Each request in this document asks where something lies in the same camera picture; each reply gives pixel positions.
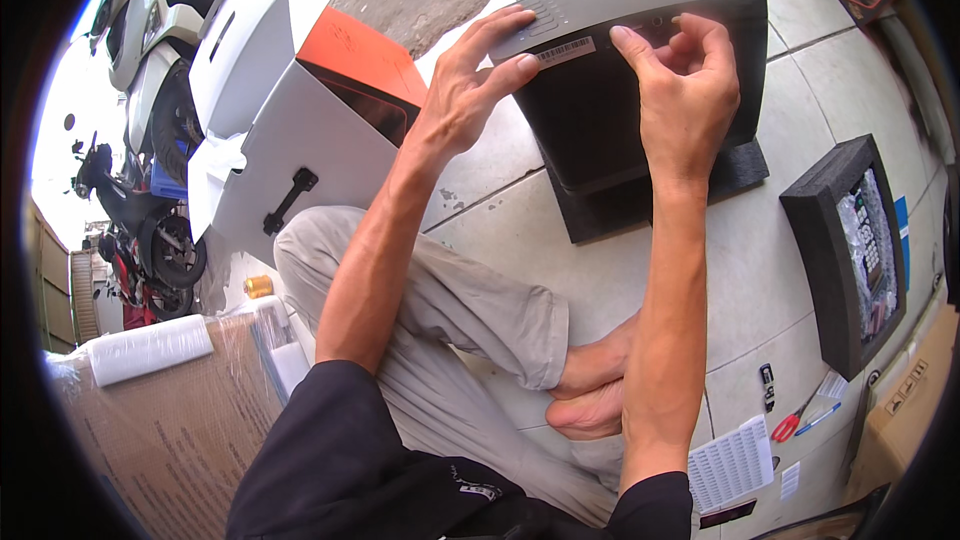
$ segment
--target scissors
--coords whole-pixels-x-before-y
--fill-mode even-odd
[[[787,415],[786,419],[781,421],[776,429],[774,429],[773,435],[770,438],[776,440],[777,442],[786,442],[790,438],[793,438],[793,433],[797,431],[798,426],[800,426],[800,418],[804,416],[804,411],[807,410],[807,405],[810,404],[810,401],[813,400],[813,397],[817,395],[816,390],[813,394],[810,395],[810,398],[806,399],[806,402],[803,405],[795,410],[793,413]]]

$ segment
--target blue pen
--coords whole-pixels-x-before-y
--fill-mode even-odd
[[[807,430],[809,430],[809,429],[812,428],[813,426],[817,425],[818,423],[820,423],[820,422],[823,421],[824,419],[827,419],[828,417],[830,417],[830,416],[831,416],[832,414],[834,414],[834,412],[835,412],[836,410],[838,410],[838,409],[840,409],[840,402],[837,402],[836,404],[834,404],[833,408],[830,409],[829,411],[827,411],[826,413],[824,413],[824,414],[822,414],[821,416],[817,417],[816,419],[814,419],[814,420],[811,421],[810,423],[806,424],[805,426],[801,427],[800,429],[797,429],[797,432],[794,433],[793,436],[798,437],[799,435],[803,434],[804,432],[806,432]]]

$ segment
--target motorcycle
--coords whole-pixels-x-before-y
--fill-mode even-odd
[[[187,74],[208,15],[223,0],[102,0],[89,32],[103,42],[110,84],[126,93],[126,147],[186,186],[203,131]]]
[[[75,154],[82,149],[82,142],[74,144]],[[193,241],[190,222],[179,213],[181,203],[154,196],[142,183],[134,187],[114,178],[111,147],[97,144],[96,132],[81,161],[71,185],[80,198],[96,191],[110,218],[98,250],[113,265],[121,300],[146,307],[161,320],[185,316],[193,305],[193,286],[207,266],[207,245],[203,238]]]

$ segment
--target blue crate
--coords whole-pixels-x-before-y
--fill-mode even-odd
[[[186,144],[180,140],[176,145],[186,153]],[[174,198],[175,200],[186,200],[186,188],[173,181],[157,162],[157,156],[154,155],[151,161],[153,167],[150,174],[150,194],[155,197]]]

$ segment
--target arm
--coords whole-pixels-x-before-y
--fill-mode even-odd
[[[687,472],[707,368],[707,191],[739,104],[726,28],[689,14],[675,23],[679,33],[656,50],[633,30],[610,30],[639,81],[654,190],[650,273],[624,375],[621,494]]]
[[[533,19],[533,11],[519,5],[501,9],[476,21],[438,59],[423,109],[330,285],[317,329],[317,363],[347,360],[377,372],[440,173],[476,143],[494,106],[539,70],[526,54],[497,67],[477,66],[494,42]]]

